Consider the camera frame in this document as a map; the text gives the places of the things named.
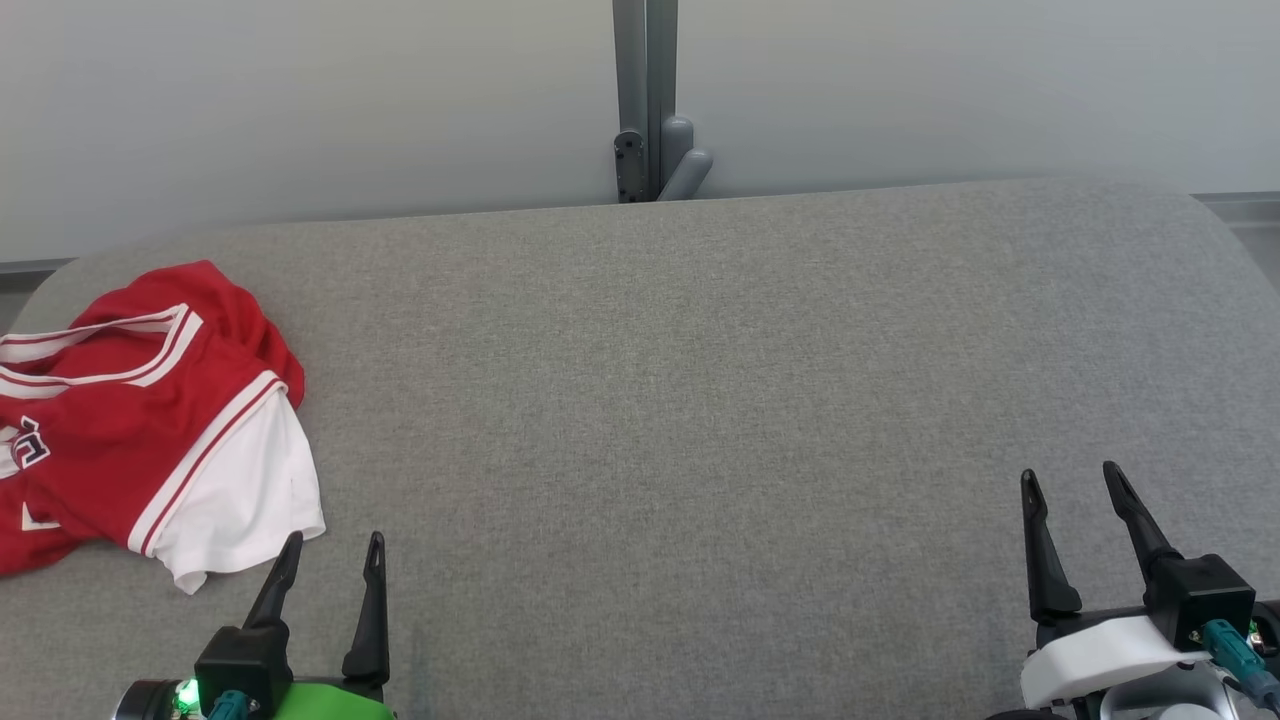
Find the white wall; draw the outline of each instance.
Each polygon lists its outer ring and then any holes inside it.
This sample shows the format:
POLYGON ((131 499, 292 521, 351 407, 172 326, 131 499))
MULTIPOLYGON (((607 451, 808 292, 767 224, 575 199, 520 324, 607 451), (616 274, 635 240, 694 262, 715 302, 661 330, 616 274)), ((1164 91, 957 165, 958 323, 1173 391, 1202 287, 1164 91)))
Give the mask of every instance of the white wall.
POLYGON ((1043 173, 1280 190, 1275 0, 681 3, 700 197, 1043 173))
POLYGON ((0 263, 184 228, 612 202, 595 0, 0 0, 0 263))

